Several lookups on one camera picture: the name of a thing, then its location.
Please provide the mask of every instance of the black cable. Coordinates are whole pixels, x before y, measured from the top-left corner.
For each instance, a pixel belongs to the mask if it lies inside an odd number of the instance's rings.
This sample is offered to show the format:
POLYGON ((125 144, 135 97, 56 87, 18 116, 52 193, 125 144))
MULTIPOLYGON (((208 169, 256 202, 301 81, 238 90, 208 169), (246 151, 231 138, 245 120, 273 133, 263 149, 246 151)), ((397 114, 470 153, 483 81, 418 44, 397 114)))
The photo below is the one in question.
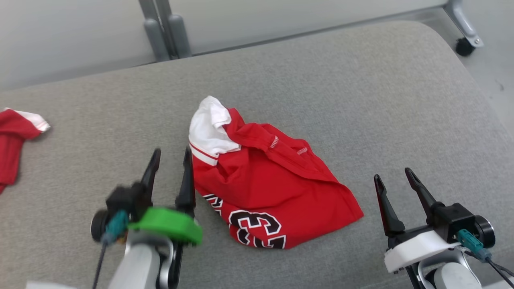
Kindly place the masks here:
POLYGON ((107 249, 107 244, 102 244, 102 251, 100 252, 100 259, 98 259, 97 271, 95 274, 95 281, 93 282, 93 289, 96 289, 98 283, 98 277, 100 276, 100 269, 102 268, 103 256, 105 255, 105 249, 107 249))
POLYGON ((500 274, 500 276, 502 276, 503 280, 505 280, 505 281, 507 282, 507 284, 509 284, 509 285, 510 285, 510 287, 514 288, 514 283, 512 283, 512 282, 509 280, 509 278, 508 278, 507 276, 505 276, 505 274, 503 274, 503 272, 502 272, 498 267, 496 267, 495 263, 494 263, 493 261, 491 261, 491 258, 487 257, 487 258, 485 258, 485 261, 486 261, 487 263, 489 263, 489 265, 491 265, 491 266, 492 266, 492 268, 493 268, 494 270, 496 270, 496 272, 498 272, 498 274, 500 274))
MULTIPOLYGON (((464 253, 466 253, 467 255, 472 256, 473 258, 475 258, 475 259, 479 260, 479 259, 475 256, 475 254, 473 254, 473 253, 472 253, 472 252, 470 252, 470 251, 464 251, 464 253)), ((496 263, 494 263, 494 262, 493 262, 493 264, 494 264, 496 267, 498 267, 498 269, 500 269, 500 270, 502 270, 502 271, 505 271, 505 273, 507 273, 507 274, 511 275, 512 277, 514 277, 514 273, 513 273, 511 270, 509 270, 509 269, 507 269, 507 268, 505 268, 505 267, 503 267, 503 266, 501 266, 501 265, 498 265, 498 264, 496 264, 496 263)))

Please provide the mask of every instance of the caster wheel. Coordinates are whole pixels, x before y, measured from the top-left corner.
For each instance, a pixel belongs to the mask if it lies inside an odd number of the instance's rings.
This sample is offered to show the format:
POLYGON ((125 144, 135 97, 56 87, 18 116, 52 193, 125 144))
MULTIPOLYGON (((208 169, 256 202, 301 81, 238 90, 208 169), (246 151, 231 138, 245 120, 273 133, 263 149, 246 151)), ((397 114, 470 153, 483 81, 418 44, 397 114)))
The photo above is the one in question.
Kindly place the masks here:
POLYGON ((457 41, 455 52, 457 52, 460 56, 470 56, 474 50, 475 47, 471 45, 471 43, 469 43, 466 38, 461 38, 457 41))
POLYGON ((107 210, 99 210, 91 220, 91 237, 96 242, 100 242, 105 227, 109 221, 109 212, 107 210))

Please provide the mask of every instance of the gray fabric surface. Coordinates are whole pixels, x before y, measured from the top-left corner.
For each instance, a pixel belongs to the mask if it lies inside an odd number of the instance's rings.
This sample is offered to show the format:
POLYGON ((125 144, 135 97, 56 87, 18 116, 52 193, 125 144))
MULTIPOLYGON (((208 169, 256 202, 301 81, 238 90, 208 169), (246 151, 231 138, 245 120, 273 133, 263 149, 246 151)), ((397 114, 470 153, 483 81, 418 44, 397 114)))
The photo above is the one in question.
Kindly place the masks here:
MULTIPOLYGON (((53 126, 24 146, 15 186, 0 195, 0 287, 93 282, 100 246, 89 223, 117 184, 162 148, 156 205, 180 186, 189 121, 213 95, 248 122, 305 138, 354 193, 364 218, 291 250, 237 244, 203 200, 204 243, 184 254, 180 288, 409 288, 388 274, 376 201, 379 173, 407 227, 422 225, 411 167, 432 194, 496 229, 493 253, 514 268, 514 146, 451 48, 430 28, 394 22, 158 63, 0 95, 0 106, 53 126)), ((123 254, 107 251, 100 287, 123 254)), ((484 284, 499 278, 476 265, 484 284)))

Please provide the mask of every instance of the gray floor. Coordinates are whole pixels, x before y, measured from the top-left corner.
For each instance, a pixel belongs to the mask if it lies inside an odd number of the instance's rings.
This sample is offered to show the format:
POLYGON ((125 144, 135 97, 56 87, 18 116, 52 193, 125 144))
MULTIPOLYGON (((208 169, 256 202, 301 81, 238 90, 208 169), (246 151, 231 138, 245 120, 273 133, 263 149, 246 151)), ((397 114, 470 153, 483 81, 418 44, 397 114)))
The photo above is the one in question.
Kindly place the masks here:
MULTIPOLYGON (((464 12, 484 41, 462 63, 479 84, 507 131, 514 136, 514 1, 464 0, 464 12)), ((442 9, 395 19, 415 20, 437 31, 452 47, 462 34, 442 9)))

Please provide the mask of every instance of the red stripe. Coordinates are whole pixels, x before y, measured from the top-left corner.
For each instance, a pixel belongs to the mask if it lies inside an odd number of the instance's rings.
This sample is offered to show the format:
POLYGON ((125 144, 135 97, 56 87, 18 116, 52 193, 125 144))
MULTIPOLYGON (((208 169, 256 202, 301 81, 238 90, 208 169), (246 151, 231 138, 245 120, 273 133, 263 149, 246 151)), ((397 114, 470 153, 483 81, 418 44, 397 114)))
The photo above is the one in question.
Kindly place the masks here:
POLYGON ((208 155, 207 153, 204 153, 203 151, 199 150, 199 149, 198 149, 197 147, 195 147, 191 142, 189 142, 189 145, 190 145, 190 146, 192 146, 192 147, 193 147, 194 149, 196 149, 197 151, 201 152, 201 154, 202 154, 202 155, 207 156, 207 157, 209 157, 209 158, 211 158, 211 159, 217 159, 217 158, 213 157, 212 155, 208 155))

